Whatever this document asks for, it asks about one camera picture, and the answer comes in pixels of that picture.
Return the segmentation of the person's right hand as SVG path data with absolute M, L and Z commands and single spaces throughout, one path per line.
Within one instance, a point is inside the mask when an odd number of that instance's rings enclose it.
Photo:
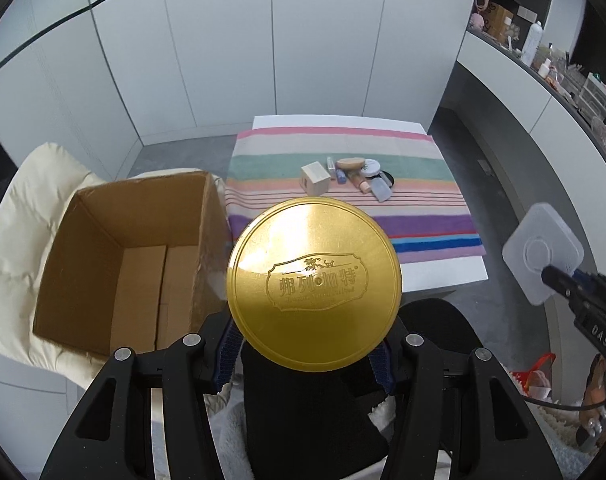
M 590 366 L 576 430 L 576 443 L 581 451 L 592 452 L 606 440 L 606 360 L 597 354 Z

